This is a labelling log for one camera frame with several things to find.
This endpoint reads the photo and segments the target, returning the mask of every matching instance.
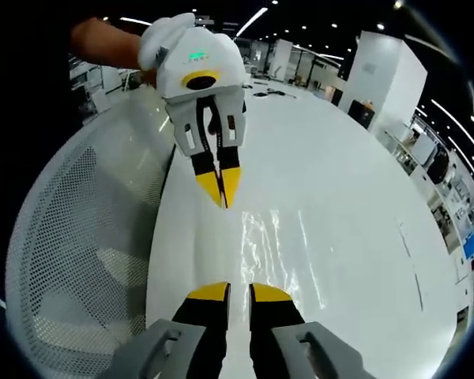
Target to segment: person's arm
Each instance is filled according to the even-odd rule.
[[[124,69],[140,69],[141,37],[124,32],[97,18],[72,27],[70,50],[85,61]]]

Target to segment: white pillar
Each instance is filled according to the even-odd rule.
[[[372,102],[369,132],[380,138],[391,123],[409,124],[427,79],[427,71],[401,39],[362,32],[339,108],[353,100]]]
[[[292,53],[293,43],[279,39],[274,47],[274,52],[270,59],[270,68],[268,74],[279,81],[284,80],[286,69],[290,61],[290,54]]]

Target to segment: black object on table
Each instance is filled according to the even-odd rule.
[[[448,152],[440,145],[437,145],[437,147],[438,150],[435,153],[434,161],[427,170],[427,175],[434,184],[439,184],[442,182],[446,176],[446,173],[448,172],[450,165],[450,157],[448,156]]]
[[[342,97],[343,92],[339,88],[335,88],[332,96],[332,104],[339,105],[340,98]]]
[[[289,93],[278,91],[276,89],[271,89],[271,88],[267,88],[267,92],[257,92],[253,94],[253,96],[256,96],[256,97],[265,97],[268,95],[290,96],[293,99],[297,98],[297,96],[295,95],[290,95]]]
[[[374,117],[374,111],[365,107],[363,104],[356,100],[353,100],[349,107],[349,116],[356,120],[365,129],[369,129],[372,118]]]

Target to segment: green led light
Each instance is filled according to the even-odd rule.
[[[201,51],[198,52],[198,53],[193,53],[193,54],[190,54],[190,59],[196,59],[196,58],[201,58],[205,55],[205,53],[202,53]]]

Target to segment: glossy white tabletop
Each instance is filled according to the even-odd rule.
[[[456,273],[427,204],[362,126],[308,92],[246,90],[243,170],[218,208],[176,153],[156,221],[146,324],[170,319],[195,288],[231,283],[220,377],[254,377],[248,284],[279,287],[382,378],[428,378],[456,327]]]

